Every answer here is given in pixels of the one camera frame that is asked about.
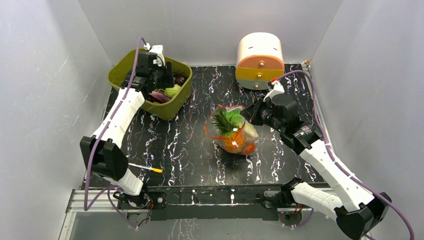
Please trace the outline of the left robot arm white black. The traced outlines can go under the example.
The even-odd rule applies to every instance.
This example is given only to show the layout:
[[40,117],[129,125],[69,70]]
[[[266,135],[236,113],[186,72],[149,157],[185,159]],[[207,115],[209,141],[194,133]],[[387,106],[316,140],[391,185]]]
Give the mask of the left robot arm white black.
[[84,136],[79,146],[86,166],[85,191],[89,190],[91,174],[109,181],[121,193],[118,199],[136,208],[150,201],[143,181],[129,169],[128,157],[121,150],[128,127],[156,89],[174,85],[172,63],[163,54],[142,51],[135,54],[133,68],[122,81],[117,99],[109,113],[90,136]]

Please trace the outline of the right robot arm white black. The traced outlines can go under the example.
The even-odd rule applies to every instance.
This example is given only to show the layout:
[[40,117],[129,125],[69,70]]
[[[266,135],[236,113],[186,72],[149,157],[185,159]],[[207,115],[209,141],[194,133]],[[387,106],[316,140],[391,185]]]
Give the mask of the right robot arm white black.
[[360,240],[384,219],[390,197],[383,192],[379,198],[354,182],[352,173],[338,168],[340,162],[331,159],[323,135],[311,123],[300,119],[298,104],[291,96],[280,93],[258,97],[240,114],[250,124],[276,130],[282,142],[312,165],[335,191],[329,194],[295,177],[274,195],[263,193],[261,198],[265,202],[309,206],[334,220],[352,240]]

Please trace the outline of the orange toy pumpkin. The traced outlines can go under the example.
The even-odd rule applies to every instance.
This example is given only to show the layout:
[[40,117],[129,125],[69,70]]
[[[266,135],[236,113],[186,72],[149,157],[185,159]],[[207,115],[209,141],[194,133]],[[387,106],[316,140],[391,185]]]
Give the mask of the orange toy pumpkin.
[[252,142],[251,144],[247,145],[246,147],[244,147],[239,154],[240,155],[244,155],[244,156],[248,156],[251,155],[252,153],[254,153],[256,150],[256,143]]

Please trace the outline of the purple toy eggplant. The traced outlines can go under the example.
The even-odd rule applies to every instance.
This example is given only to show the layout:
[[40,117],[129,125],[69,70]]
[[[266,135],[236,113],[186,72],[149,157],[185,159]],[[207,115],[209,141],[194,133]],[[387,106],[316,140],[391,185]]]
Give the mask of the purple toy eggplant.
[[159,91],[152,91],[152,92],[149,93],[149,95],[153,99],[154,102],[159,103],[159,104],[164,104],[164,103],[167,103],[171,100],[171,98],[169,96],[167,96],[163,92],[159,92]]

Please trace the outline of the orange spiky toy fruit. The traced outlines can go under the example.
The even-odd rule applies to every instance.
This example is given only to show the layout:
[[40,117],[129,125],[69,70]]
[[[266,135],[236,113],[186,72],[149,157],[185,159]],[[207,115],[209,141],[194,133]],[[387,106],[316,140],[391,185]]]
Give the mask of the orange spiky toy fruit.
[[211,123],[219,134],[222,148],[230,153],[239,153],[246,143],[242,128],[237,127],[226,117],[226,109],[220,108],[212,117]]

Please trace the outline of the clear zip bag orange zipper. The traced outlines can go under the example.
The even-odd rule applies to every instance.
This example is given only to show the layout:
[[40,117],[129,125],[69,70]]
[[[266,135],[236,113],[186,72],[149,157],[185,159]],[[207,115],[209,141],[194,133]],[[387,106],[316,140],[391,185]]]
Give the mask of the clear zip bag orange zipper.
[[249,156],[257,150],[259,135],[241,115],[244,109],[241,105],[218,105],[207,118],[204,130],[226,152]]

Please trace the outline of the green toy lettuce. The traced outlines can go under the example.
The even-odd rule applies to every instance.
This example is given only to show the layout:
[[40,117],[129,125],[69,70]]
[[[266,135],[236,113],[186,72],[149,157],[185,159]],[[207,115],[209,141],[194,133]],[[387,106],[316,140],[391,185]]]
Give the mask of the green toy lettuce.
[[244,132],[246,136],[251,139],[256,139],[259,137],[254,126],[245,120],[245,118],[240,114],[241,108],[233,108],[231,111],[227,111],[225,116],[228,120],[230,120],[233,124],[235,124],[238,128],[244,126]]

